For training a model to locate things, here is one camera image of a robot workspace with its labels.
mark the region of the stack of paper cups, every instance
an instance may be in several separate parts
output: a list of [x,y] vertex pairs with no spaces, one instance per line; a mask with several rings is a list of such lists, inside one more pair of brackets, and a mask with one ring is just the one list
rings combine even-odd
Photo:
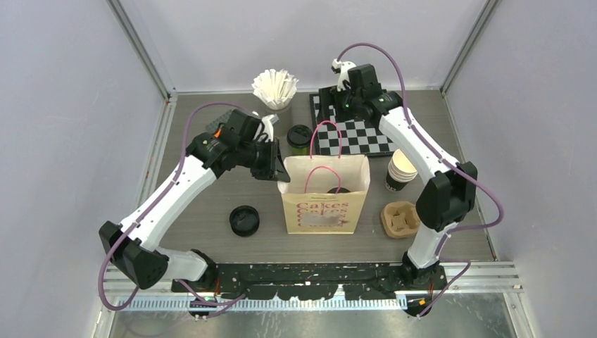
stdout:
[[386,188],[391,192],[400,191],[415,177],[417,177],[415,166],[406,158],[402,150],[396,150],[388,163]]

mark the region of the bag handle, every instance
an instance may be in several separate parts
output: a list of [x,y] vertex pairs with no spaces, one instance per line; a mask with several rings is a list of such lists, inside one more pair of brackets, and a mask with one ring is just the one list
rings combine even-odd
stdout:
[[319,127],[321,127],[322,125],[334,125],[334,127],[336,127],[336,131],[338,132],[338,135],[340,136],[340,151],[338,151],[338,158],[340,158],[340,155],[342,154],[342,133],[340,132],[340,129],[338,129],[338,125],[336,123],[333,123],[330,120],[323,120],[321,121],[317,127],[315,128],[315,131],[313,132],[313,136],[311,136],[311,145],[309,146],[309,156],[311,159],[313,159],[313,141],[315,141],[315,136],[317,136],[317,131],[319,130]]
[[328,167],[327,165],[318,165],[317,167],[313,168],[310,172],[309,175],[307,176],[307,181],[305,182],[305,192],[304,194],[307,193],[307,186],[309,185],[309,180],[311,179],[311,175],[313,175],[313,173],[317,170],[317,169],[328,169],[329,171],[331,171],[334,175],[336,175],[336,177],[338,177],[338,188],[336,188],[336,192],[335,194],[338,194],[338,192],[340,191],[340,187],[342,186],[342,179],[340,178],[340,175],[338,175],[338,173],[334,170],[331,169],[330,167]]

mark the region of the wooden tabletop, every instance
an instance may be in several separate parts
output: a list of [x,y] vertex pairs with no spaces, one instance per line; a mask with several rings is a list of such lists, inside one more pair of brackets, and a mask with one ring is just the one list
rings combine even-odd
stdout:
[[[195,107],[211,101],[226,101],[247,109],[263,111],[252,94],[181,95],[158,175],[161,183],[176,166],[180,155],[182,131]],[[426,131],[446,151],[460,158],[458,143],[448,111],[438,91],[408,92],[409,108]],[[198,113],[189,140],[205,131],[205,126],[228,110],[210,107]],[[308,94],[298,93],[292,100],[294,124],[311,126]],[[289,156],[285,139],[282,155]],[[319,263],[400,261],[413,238],[392,239],[384,231],[380,213],[393,201],[415,203],[423,189],[420,180],[410,182],[400,192],[384,186],[389,157],[370,158],[371,184],[354,234],[287,234],[282,199],[275,182],[257,181],[246,168],[226,172],[204,190],[166,232],[161,246],[168,249],[198,249],[220,263]],[[240,205],[259,212],[260,226],[250,237],[238,237],[230,229],[228,216]],[[479,214],[467,215],[461,225],[479,224]],[[491,261],[491,250],[483,231],[458,232],[446,244],[444,256]]]

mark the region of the white wall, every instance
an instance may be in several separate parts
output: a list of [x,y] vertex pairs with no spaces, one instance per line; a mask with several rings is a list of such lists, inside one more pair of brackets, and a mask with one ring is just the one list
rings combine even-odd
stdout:
[[0,337],[89,337],[163,100],[102,0],[0,4]]
[[[502,1],[448,93],[545,337],[595,337],[597,3]],[[482,199],[492,219],[495,209]]]
[[[355,42],[387,49],[409,88],[437,88],[485,0],[123,2],[139,33],[147,32],[152,59],[165,65],[163,77],[179,92],[199,92],[251,89],[266,68],[289,70],[301,88],[326,87],[336,79],[332,59]],[[378,52],[356,49],[346,57],[374,64],[385,86],[398,87]]]

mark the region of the black and white checkered board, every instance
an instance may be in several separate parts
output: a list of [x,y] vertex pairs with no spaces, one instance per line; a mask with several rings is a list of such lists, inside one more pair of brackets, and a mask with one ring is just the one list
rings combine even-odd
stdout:
[[[313,120],[313,130],[317,127],[323,118],[320,116],[319,95],[311,94],[309,96],[309,105],[311,107],[311,118]],[[334,107],[329,106],[329,120],[336,123]],[[398,147],[390,141],[381,132],[363,121],[349,120],[336,123],[342,133],[342,154],[356,155],[365,154],[367,156],[390,156]],[[315,153],[318,155],[338,155],[340,150],[339,135],[333,125],[322,125],[318,130],[315,139]]]

